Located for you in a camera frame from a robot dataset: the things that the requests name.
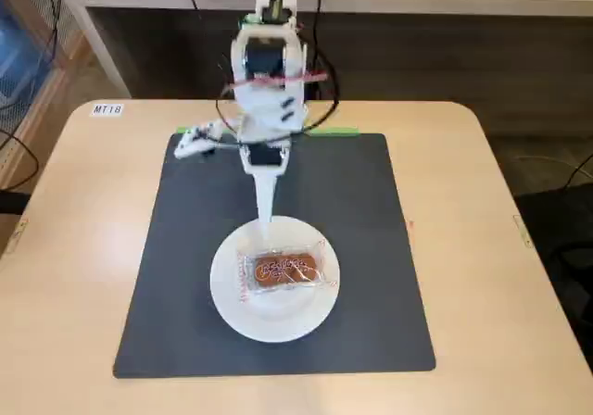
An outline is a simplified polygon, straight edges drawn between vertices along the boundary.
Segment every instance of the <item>label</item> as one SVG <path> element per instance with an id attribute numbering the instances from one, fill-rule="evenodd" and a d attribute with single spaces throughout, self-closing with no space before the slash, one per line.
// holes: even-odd
<path id="1" fill-rule="evenodd" d="M 91 117 L 119 117 L 122 112 L 121 103 L 95 103 Z"/>
<path id="2" fill-rule="evenodd" d="M 523 218 L 517 214 L 514 215 L 512 218 L 515 221 L 515 225 L 517 225 L 517 228 L 519 229 L 519 234 L 521 235 L 521 238 L 523 239 L 523 243 L 525 244 L 525 246 L 527 248 L 533 248 L 534 243 L 531 241 L 531 236 L 527 231 L 527 227 L 525 227 Z"/>

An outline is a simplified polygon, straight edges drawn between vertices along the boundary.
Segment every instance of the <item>packaged snack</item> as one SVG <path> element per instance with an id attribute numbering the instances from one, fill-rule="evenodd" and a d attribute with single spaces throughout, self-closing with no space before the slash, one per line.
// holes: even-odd
<path id="1" fill-rule="evenodd" d="M 323 274 L 324 241 L 306 247 L 283 247 L 258 253 L 239 253 L 242 296 L 279 289 L 311 287 L 329 282 Z"/>

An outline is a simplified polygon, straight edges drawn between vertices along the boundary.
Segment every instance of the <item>cookie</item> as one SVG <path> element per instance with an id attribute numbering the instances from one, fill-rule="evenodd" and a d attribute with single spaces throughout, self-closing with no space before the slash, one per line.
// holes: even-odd
<path id="1" fill-rule="evenodd" d="M 262 287 L 309 282 L 316 277 L 317 264 L 313 256 L 307 253 L 264 255 L 256 260 L 255 278 Z"/>

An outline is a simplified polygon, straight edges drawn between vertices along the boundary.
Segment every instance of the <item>green tape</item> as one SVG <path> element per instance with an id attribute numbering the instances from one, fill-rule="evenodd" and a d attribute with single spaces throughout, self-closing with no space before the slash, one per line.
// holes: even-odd
<path id="1" fill-rule="evenodd" d="M 316 128 L 315 130 L 311 130 L 308 132 L 309 135 L 340 135 L 340 136 L 348 136 L 348 135 L 359 135 L 358 128 Z"/>

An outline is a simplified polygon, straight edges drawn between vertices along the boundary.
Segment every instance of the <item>white plate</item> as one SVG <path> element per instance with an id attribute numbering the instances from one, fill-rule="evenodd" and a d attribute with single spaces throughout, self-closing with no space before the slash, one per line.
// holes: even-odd
<path id="1" fill-rule="evenodd" d="M 314 245 L 320 241 L 324 241 L 324 275 L 336 284 L 250 294 L 245 300 L 238 252 L 257 253 L 274 247 Z M 285 216 L 272 218 L 267 244 L 261 239 L 256 220 L 237 228 L 222 242 L 210 271 L 210 292 L 222 318 L 243 336 L 264 343 L 292 341 L 319 327 L 334 307 L 339 284 L 340 268 L 329 242 L 309 224 Z"/>

